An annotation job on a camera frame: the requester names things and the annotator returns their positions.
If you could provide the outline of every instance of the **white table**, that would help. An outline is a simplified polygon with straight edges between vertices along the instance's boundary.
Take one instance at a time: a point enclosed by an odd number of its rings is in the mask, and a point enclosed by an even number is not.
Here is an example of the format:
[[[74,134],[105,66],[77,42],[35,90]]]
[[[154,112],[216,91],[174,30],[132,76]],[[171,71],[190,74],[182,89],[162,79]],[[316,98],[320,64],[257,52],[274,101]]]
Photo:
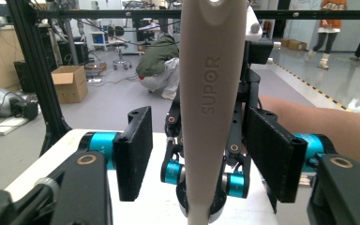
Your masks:
[[[81,137],[88,131],[90,130],[71,130],[11,183],[6,190],[11,193],[13,201],[18,201],[40,177],[47,176],[76,151]],[[139,198],[135,202],[119,202],[116,172],[108,172],[113,224],[187,224],[187,219],[180,211],[175,186],[161,183],[159,178],[166,151],[166,135],[154,133],[153,139],[154,149]],[[229,196],[221,217],[214,224],[278,224],[254,164],[250,171],[250,181],[247,199]]]

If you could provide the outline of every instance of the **orange jacket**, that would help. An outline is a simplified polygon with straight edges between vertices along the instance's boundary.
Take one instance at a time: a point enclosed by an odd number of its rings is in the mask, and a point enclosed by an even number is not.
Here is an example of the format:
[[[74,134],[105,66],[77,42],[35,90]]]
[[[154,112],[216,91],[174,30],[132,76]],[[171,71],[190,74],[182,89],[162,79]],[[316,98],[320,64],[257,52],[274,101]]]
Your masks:
[[[321,10],[347,10],[347,0],[323,0],[321,3]],[[341,27],[341,20],[326,20],[327,28]],[[320,21],[320,27],[323,27],[323,21]]]

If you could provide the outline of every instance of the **horizontal metal bar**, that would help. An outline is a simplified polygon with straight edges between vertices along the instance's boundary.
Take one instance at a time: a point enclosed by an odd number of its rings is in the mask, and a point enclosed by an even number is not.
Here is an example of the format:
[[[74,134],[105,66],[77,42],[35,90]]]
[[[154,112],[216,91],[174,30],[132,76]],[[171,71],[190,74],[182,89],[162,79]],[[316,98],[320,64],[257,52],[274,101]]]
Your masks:
[[[258,19],[275,20],[360,20],[360,10],[255,10]],[[38,10],[40,19],[154,18],[180,19],[181,10]]]

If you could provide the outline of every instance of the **gray floor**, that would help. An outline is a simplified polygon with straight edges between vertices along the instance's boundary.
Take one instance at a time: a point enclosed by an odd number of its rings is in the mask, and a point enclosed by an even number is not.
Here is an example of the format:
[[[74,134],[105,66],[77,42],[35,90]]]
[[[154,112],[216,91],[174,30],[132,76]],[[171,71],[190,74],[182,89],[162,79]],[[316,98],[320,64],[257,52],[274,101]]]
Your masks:
[[[316,67],[319,55],[305,63],[304,54],[282,49],[272,53],[275,65],[253,66],[262,76],[260,94],[318,107],[360,108],[360,65],[348,60],[350,53],[333,53],[328,70]],[[134,80],[134,68],[140,56],[124,56],[132,61],[132,69],[113,70],[112,59],[117,57],[117,52],[96,52],[96,55],[107,62],[108,69],[101,73],[102,82],[89,84],[89,94],[82,103],[61,106],[67,123],[72,128],[123,130],[128,124],[128,112],[152,106],[153,130],[163,132],[172,102],[161,98],[159,92],[147,93]],[[7,136],[0,136],[0,188],[5,188],[38,159],[44,133],[43,117],[39,115]],[[295,204],[278,206],[279,224],[308,224],[305,206],[309,192],[309,188],[301,187]]]

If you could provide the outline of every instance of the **dark green jacket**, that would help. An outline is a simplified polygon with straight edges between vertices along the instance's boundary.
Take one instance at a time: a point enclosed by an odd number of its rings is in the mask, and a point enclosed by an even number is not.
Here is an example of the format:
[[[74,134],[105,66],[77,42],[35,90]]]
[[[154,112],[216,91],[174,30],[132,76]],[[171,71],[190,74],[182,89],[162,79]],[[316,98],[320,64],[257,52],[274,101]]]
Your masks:
[[[179,57],[179,50],[174,40],[162,36],[148,47],[144,56],[136,67],[137,75],[150,77],[165,70],[165,62]]]

